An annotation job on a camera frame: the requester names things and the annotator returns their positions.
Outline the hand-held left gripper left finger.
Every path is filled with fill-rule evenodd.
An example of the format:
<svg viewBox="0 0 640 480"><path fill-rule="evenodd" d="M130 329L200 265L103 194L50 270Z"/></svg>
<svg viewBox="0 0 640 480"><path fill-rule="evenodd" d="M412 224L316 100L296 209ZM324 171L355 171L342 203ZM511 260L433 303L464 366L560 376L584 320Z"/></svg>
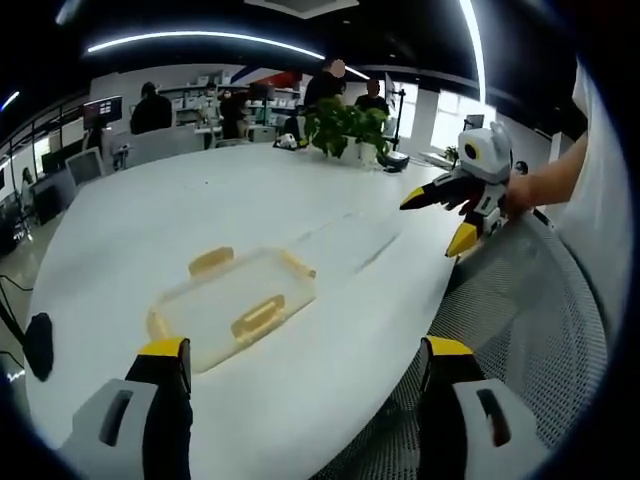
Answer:
<svg viewBox="0 0 640 480"><path fill-rule="evenodd" d="M81 479L189 479L191 345L145 345L122 379L98 389L58 449Z"/></svg>

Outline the person's right hand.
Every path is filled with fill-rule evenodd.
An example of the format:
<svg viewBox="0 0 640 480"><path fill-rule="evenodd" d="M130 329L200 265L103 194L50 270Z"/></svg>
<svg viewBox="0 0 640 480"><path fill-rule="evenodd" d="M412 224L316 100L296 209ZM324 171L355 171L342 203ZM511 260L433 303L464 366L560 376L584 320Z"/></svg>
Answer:
<svg viewBox="0 0 640 480"><path fill-rule="evenodd" d="M508 219L514 219L540 204L539 176L534 174L510 176L502 206Z"/></svg>

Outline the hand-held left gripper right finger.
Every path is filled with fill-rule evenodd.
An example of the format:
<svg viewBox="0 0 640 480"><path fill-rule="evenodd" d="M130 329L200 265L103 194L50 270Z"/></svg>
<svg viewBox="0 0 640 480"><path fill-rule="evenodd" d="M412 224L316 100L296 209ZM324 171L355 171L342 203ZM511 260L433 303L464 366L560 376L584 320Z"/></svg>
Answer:
<svg viewBox="0 0 640 480"><path fill-rule="evenodd" d="M421 339L420 479L525 479L548 449L534 414L459 341Z"/></svg>

